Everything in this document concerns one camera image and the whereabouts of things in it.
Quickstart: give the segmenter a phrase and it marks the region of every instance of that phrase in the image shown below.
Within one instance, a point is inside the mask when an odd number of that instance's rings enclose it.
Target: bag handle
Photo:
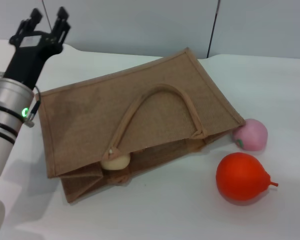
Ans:
[[[171,92],[174,94],[179,95],[182,100],[184,101],[185,105],[187,106],[187,109],[191,115],[192,121],[194,123],[194,126],[196,128],[195,133],[190,137],[190,139],[204,139],[207,136],[207,131],[204,129],[201,120],[199,118],[199,115],[197,113],[197,110],[189,97],[189,95],[182,89],[172,86],[165,83],[160,83],[152,86],[151,88],[147,89],[144,93],[142,93],[140,96],[138,96],[132,104],[129,106],[128,110],[125,112],[118,128],[116,129],[113,138],[109,144],[109,147],[107,148],[106,152],[104,153],[102,160],[111,160],[115,159],[117,157],[122,156],[123,154],[118,149],[118,145],[120,144],[120,141],[131,121],[131,119],[134,117],[135,113],[141,106],[141,104],[148,99],[150,96],[159,93],[159,92]]]

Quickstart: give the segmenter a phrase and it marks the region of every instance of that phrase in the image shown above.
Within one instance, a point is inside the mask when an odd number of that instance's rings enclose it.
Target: black band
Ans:
[[[7,140],[8,142],[15,144],[15,140],[13,140],[11,137],[5,135],[4,133],[0,132],[0,138],[3,138],[5,140]]]
[[[14,116],[15,118],[19,119],[22,123],[25,122],[25,119],[21,115],[19,115],[18,113],[14,112],[14,111],[12,111],[8,108],[0,106],[0,111],[6,112],[7,114],[10,114],[10,115]]]
[[[3,123],[0,123],[0,128],[7,130],[9,133],[12,133],[13,135],[15,135],[15,137],[18,137],[18,132],[16,130],[14,130],[12,127],[9,127]]]

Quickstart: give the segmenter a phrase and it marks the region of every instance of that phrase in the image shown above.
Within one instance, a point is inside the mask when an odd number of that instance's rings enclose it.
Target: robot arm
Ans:
[[[29,122],[27,113],[42,68],[49,57],[63,50],[62,45],[70,29],[68,17],[66,10],[60,7],[51,33],[34,31],[42,19],[35,8],[9,40],[15,46],[15,53],[6,71],[0,74],[0,176],[22,124]],[[40,101],[31,111],[30,120],[39,105]]]

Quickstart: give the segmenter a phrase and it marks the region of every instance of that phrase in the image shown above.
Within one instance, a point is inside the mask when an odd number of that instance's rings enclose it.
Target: pear stem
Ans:
[[[276,182],[270,182],[270,185],[273,185],[273,186],[276,186],[276,187],[278,187],[279,186],[279,184],[278,183],[276,183]]]

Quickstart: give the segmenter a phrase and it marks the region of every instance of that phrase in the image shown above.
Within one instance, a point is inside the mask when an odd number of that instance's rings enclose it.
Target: orange toy pear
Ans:
[[[247,201],[278,186],[254,156],[235,152],[225,156],[216,170],[216,185],[223,195],[236,201]]]

